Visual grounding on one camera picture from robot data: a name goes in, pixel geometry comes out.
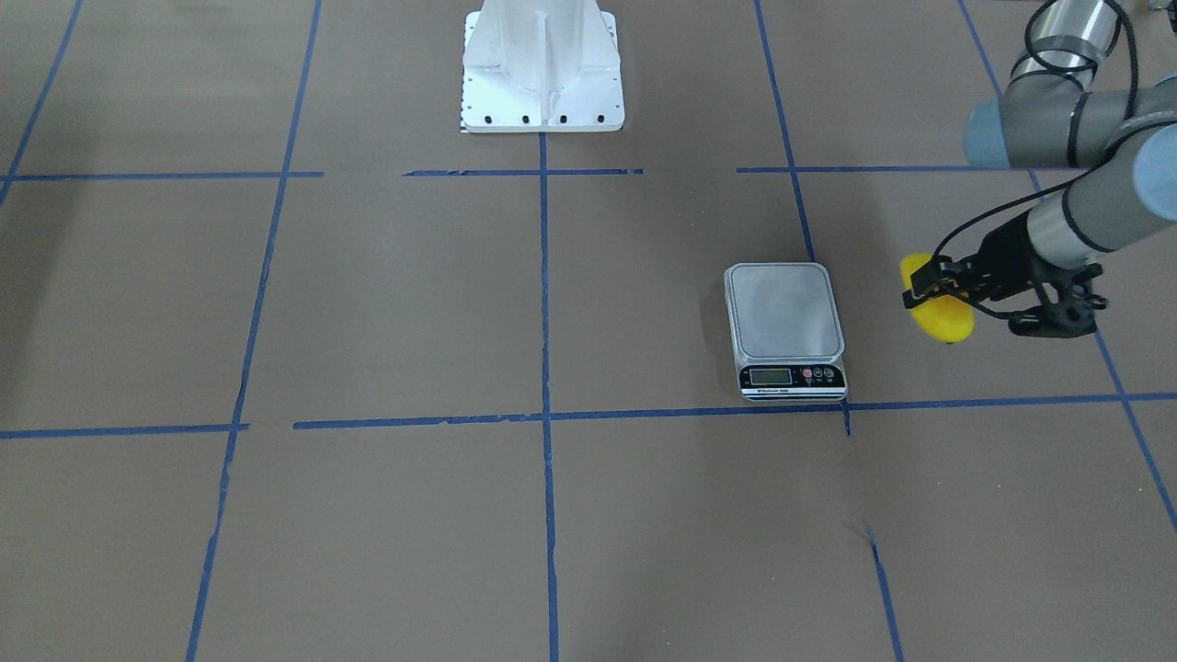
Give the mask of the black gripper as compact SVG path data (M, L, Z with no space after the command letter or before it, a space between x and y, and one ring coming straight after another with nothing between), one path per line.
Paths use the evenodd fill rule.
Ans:
M1022 212L988 232L980 249L964 262L931 262L935 280L960 280L962 293L936 284L924 289L909 286L902 293L904 307L916 310L943 302L940 307L967 310L975 304L1003 302L1025 291L1033 291L1042 304L1051 302L1040 280L1046 262L1035 252L1028 230L1029 217L1029 212Z

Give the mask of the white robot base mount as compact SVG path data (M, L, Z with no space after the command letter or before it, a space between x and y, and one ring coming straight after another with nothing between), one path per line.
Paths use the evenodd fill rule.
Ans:
M463 22L460 127L620 131L621 47L597 1L485 1Z

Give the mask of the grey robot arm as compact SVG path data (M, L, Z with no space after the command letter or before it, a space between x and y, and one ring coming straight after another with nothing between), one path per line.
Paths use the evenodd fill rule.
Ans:
M909 310L955 299L980 311L1035 291L1037 306L1003 319L1080 318L1108 305L1092 289L1102 256L1173 227L1173 78L1142 88L1126 9L1048 1L1023 46L1000 99L967 118L967 163L1078 176L1019 200L975 254L951 259L940 241L907 274Z

